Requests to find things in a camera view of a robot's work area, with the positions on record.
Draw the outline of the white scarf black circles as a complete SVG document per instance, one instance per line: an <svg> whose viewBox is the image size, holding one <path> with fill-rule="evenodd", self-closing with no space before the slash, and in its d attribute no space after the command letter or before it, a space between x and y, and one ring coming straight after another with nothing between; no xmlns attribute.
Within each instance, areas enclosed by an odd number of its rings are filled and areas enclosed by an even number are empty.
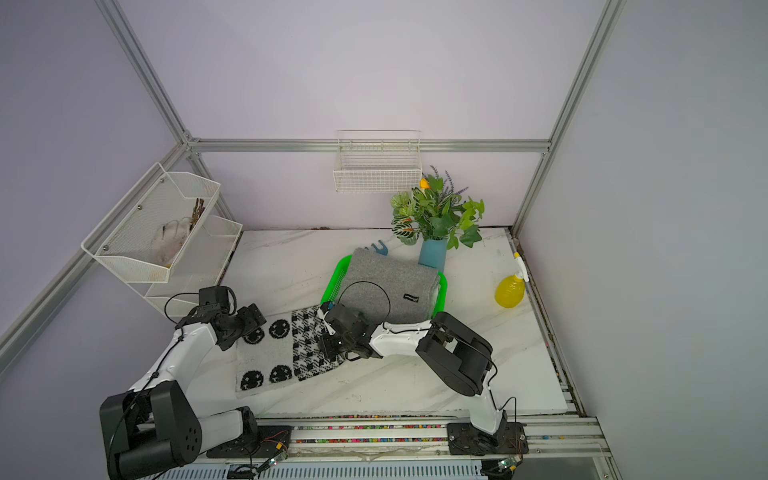
<svg viewBox="0 0 768 480"><path fill-rule="evenodd" d="M236 396L245 398L298 383L291 314L266 323L236 343Z"/></svg>

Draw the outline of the houndstooth scarf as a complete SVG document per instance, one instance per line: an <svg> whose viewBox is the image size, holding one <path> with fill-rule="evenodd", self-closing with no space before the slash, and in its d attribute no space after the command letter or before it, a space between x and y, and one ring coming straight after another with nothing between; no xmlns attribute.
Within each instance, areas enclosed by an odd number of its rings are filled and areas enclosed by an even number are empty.
<svg viewBox="0 0 768 480"><path fill-rule="evenodd" d="M316 316L319 308L314 305L291 313L293 374L298 381L330 372L344 363L342 356L329 359L323 353L322 335L327 329Z"/></svg>

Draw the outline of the green plastic basket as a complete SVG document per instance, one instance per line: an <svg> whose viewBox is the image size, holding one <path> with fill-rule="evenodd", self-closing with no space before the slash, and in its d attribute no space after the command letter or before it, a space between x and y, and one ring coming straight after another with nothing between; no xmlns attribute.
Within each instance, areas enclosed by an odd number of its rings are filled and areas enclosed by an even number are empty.
<svg viewBox="0 0 768 480"><path fill-rule="evenodd" d="M323 293L323 296L321 299L322 303L327 301L331 301L331 302L336 301L336 299L340 295L341 284L344 277L346 276L351 260L352 260L351 255L343 257L342 259L339 260L339 262L337 263L333 271L333 274L331 275L328 285ZM439 287L436 290L434 311L432 313L432 317L437 315L439 312L442 312L445 309L445 305L446 305L448 282L442 272L439 272L438 275L439 275Z"/></svg>

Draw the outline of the grey scarf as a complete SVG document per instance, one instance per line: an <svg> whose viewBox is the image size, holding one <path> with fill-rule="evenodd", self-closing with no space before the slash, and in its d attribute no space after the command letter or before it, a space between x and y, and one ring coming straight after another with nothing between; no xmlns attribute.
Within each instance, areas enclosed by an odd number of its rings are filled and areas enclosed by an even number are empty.
<svg viewBox="0 0 768 480"><path fill-rule="evenodd" d="M336 301L370 323L413 324L432 317L438 287L434 268L358 248Z"/></svg>

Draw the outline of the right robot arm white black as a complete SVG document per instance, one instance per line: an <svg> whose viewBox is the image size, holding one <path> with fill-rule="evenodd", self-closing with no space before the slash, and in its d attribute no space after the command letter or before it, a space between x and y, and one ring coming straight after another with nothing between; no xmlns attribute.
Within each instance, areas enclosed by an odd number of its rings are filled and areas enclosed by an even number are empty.
<svg viewBox="0 0 768 480"><path fill-rule="evenodd" d="M348 361L393 356L420 358L454 392L471 399L470 424L480 434L497 436L507 424L496 404L491 382L498 374L493 347L451 314L413 324L369 322L363 314L327 301L316 317L324 325L321 350L325 357Z"/></svg>

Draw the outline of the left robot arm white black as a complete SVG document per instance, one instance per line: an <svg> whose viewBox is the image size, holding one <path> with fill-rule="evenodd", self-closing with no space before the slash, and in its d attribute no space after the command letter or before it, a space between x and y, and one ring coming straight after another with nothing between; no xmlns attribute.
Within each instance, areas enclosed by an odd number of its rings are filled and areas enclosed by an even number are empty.
<svg viewBox="0 0 768 480"><path fill-rule="evenodd" d="M231 288L200 289L197 305L175 321L169 346L148 373L100 407L109 477L162 475L211 449L256 435L249 408L202 416L191 406L187 390L210 351L230 349L265 323L255 304L238 306Z"/></svg>

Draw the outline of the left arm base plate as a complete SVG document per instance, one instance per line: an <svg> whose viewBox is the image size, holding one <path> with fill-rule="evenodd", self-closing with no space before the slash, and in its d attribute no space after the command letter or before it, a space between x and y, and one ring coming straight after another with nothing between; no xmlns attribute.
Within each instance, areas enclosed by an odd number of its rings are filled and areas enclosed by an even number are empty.
<svg viewBox="0 0 768 480"><path fill-rule="evenodd" d="M268 459L286 452L293 428L288 425L258 426L240 437L214 447L205 456L211 459Z"/></svg>

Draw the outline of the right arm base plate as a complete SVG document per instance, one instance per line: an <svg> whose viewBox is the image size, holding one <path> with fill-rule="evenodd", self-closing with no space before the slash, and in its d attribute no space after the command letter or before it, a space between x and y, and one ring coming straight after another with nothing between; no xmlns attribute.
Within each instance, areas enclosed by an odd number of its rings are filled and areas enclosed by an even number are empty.
<svg viewBox="0 0 768 480"><path fill-rule="evenodd" d="M527 434L519 422L502 422L494 434L485 433L470 423L446 426L451 455L525 455L529 453Z"/></svg>

